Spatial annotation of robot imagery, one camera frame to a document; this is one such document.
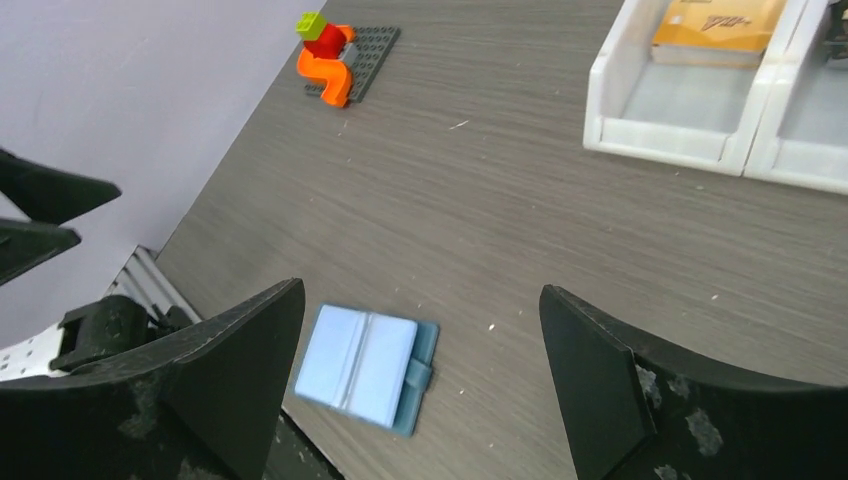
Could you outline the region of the blue card holder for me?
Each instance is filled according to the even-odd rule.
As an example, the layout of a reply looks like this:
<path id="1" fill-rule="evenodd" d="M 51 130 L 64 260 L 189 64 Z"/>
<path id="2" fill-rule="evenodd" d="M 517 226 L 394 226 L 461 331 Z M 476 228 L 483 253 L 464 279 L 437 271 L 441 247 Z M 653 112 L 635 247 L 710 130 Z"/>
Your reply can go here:
<path id="1" fill-rule="evenodd" d="M 323 304 L 294 394 L 410 437 L 433 373 L 439 334 L 433 322 Z"/>

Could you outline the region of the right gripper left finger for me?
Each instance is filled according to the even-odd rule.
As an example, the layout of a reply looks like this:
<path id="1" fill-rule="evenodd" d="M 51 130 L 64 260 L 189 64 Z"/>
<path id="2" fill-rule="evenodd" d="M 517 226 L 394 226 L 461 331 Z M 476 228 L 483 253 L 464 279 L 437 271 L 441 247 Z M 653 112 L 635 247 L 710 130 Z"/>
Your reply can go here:
<path id="1" fill-rule="evenodd" d="M 201 323 L 82 367 L 70 479 L 258 479 L 305 310 L 279 282 Z"/>

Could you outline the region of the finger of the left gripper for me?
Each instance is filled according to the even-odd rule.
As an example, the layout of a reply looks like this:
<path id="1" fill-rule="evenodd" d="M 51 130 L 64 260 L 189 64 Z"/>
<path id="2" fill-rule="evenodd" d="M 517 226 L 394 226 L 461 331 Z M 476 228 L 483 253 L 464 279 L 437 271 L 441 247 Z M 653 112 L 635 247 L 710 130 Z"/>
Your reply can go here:
<path id="1" fill-rule="evenodd" d="M 1 219 L 1 285 L 74 248 L 81 237 L 71 228 Z"/>
<path id="2" fill-rule="evenodd" d="M 121 196 L 117 185 L 46 167 L 1 149 L 1 192 L 30 219 L 60 225 Z"/>

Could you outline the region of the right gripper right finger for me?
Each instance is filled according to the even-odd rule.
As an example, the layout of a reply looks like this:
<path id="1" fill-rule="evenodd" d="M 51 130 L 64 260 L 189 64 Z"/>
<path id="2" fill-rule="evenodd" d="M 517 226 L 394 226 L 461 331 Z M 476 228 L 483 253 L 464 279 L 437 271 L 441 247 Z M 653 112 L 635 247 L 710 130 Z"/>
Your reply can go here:
<path id="1" fill-rule="evenodd" d="M 843 479 L 847 391 L 733 366 L 567 290 L 539 299 L 581 479 Z"/>

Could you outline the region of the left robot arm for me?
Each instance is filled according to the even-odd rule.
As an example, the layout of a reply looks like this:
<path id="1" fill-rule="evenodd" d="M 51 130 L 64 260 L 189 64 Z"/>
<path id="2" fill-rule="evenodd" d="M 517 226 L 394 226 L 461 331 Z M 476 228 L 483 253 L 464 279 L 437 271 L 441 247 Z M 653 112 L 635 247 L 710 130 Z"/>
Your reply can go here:
<path id="1" fill-rule="evenodd" d="M 7 283 L 80 244 L 67 222 L 118 198 L 115 184 L 1 152 L 1 192 L 25 219 L 1 221 L 1 281 Z M 1 351 L 4 381 L 61 376 L 124 353 L 201 320 L 137 247 L 103 298 L 72 309 L 54 325 Z"/>

